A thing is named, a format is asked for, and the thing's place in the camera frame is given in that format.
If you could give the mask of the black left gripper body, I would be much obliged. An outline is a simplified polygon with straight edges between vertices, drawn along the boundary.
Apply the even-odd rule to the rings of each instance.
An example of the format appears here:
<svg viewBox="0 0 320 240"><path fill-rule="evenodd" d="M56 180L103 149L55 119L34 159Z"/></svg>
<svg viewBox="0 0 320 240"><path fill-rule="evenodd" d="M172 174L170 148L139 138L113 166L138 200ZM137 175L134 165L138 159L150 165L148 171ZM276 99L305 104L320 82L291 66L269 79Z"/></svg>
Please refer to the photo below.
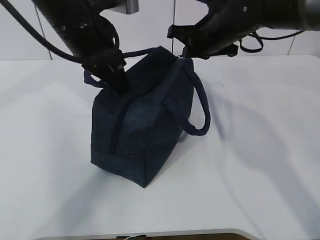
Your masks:
<svg viewBox="0 0 320 240"><path fill-rule="evenodd" d="M116 28L99 14L67 17L67 47L72 53L68 59L97 77L107 65L125 65Z"/></svg>

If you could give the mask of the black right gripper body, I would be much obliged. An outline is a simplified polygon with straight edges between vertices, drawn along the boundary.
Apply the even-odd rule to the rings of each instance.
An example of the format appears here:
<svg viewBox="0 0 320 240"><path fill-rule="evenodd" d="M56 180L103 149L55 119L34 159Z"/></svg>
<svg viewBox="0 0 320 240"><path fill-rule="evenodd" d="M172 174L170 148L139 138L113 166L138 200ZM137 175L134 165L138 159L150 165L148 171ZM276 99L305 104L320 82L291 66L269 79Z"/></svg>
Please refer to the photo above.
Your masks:
<svg viewBox="0 0 320 240"><path fill-rule="evenodd" d="M238 46L230 40L221 39L224 36L222 22L218 16L208 14L194 25L172 24L167 37L184 44L180 55L183 58L234 57L238 54Z"/></svg>

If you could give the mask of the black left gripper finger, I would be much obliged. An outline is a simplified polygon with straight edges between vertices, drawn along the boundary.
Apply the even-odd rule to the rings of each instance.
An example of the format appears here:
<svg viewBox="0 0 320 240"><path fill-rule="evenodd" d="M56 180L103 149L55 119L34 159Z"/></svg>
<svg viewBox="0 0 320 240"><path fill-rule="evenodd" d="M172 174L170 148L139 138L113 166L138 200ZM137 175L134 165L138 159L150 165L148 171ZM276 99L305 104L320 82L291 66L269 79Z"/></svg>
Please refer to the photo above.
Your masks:
<svg viewBox="0 0 320 240"><path fill-rule="evenodd" d="M101 79L120 95L129 90L129 81L122 64L104 66Z"/></svg>

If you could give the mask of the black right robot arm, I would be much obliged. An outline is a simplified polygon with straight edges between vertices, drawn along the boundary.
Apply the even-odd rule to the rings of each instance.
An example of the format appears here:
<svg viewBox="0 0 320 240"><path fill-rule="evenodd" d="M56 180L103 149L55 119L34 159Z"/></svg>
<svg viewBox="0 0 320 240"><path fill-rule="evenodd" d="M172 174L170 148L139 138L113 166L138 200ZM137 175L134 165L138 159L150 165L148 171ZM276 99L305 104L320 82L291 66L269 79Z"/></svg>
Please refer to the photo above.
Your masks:
<svg viewBox="0 0 320 240"><path fill-rule="evenodd" d="M319 31L318 0L205 0L208 13L194 25L171 25L167 37L184 44L182 57L233 57L235 42L260 28Z"/></svg>

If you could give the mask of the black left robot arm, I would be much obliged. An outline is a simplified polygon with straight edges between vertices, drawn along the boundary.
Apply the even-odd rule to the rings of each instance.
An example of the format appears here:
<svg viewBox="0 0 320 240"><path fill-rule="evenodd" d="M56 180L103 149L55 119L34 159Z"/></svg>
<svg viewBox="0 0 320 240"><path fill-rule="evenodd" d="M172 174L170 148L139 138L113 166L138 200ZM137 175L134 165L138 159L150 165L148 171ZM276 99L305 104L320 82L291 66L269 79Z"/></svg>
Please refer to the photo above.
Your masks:
<svg viewBox="0 0 320 240"><path fill-rule="evenodd" d="M54 31L82 67L118 94L129 90L126 65L114 25L100 15L114 7L113 0L35 0Z"/></svg>

